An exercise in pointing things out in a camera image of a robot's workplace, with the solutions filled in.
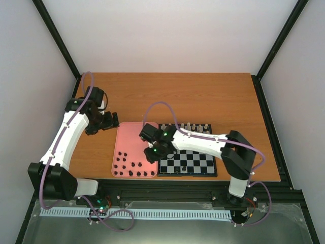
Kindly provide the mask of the pink plastic tray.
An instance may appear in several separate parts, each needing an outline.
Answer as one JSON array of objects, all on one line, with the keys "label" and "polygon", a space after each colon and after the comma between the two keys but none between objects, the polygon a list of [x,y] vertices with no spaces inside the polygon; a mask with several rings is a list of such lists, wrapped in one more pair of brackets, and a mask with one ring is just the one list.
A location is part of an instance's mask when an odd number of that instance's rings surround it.
[{"label": "pink plastic tray", "polygon": [[[117,128],[114,155],[112,160],[111,173],[116,178],[154,178],[158,173],[158,162],[149,163],[144,154],[144,149],[149,147],[149,144],[145,141],[142,141],[139,137],[140,131],[143,128],[141,122],[122,122]],[[133,176],[129,176],[129,171],[133,172]]]}]

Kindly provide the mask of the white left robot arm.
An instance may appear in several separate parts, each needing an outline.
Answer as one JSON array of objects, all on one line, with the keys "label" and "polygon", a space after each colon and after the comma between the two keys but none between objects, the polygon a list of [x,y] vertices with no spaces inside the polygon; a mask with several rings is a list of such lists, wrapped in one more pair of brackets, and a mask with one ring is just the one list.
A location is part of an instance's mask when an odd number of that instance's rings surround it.
[{"label": "white left robot arm", "polygon": [[71,200],[86,195],[93,204],[105,201],[106,192],[94,179],[76,178],[69,172],[70,162],[83,133],[94,135],[100,130],[119,126],[116,112],[103,112],[93,100],[70,99],[62,124],[50,148],[40,162],[31,163],[28,175],[41,199]]}]

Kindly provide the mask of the black aluminium frame rail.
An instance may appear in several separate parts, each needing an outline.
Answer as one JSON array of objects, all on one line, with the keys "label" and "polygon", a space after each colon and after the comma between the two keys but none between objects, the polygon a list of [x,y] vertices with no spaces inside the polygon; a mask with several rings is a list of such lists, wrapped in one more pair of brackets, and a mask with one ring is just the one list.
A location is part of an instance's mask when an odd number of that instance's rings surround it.
[{"label": "black aluminium frame rail", "polygon": [[198,202],[210,203],[213,207],[226,210],[244,210],[251,206],[274,203],[297,203],[306,206],[301,190],[294,190],[286,183],[253,183],[244,197],[234,197],[228,192],[226,181],[177,181],[177,180],[99,180],[99,188],[94,195],[85,196],[95,206],[109,198],[112,205],[123,207],[135,201]]}]

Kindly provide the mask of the black white chess board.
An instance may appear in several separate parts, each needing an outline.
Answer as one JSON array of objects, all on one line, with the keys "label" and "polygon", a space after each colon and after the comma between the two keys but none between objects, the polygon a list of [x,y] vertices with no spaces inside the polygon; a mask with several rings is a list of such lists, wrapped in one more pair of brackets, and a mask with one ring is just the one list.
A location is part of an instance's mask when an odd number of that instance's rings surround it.
[{"label": "black white chess board", "polygon": [[159,176],[216,177],[216,159],[212,155],[192,150],[178,150],[158,161]]}]

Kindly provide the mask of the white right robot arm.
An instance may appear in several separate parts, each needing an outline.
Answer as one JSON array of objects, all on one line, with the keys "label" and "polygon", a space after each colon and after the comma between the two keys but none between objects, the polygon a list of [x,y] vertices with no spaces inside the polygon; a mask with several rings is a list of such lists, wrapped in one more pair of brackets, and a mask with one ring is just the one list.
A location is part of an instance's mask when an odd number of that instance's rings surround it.
[{"label": "white right robot arm", "polygon": [[158,129],[145,124],[139,137],[148,143],[144,154],[150,163],[177,150],[197,151],[221,159],[231,176],[229,194],[244,197],[256,151],[239,132],[213,135],[189,131],[175,125]]}]

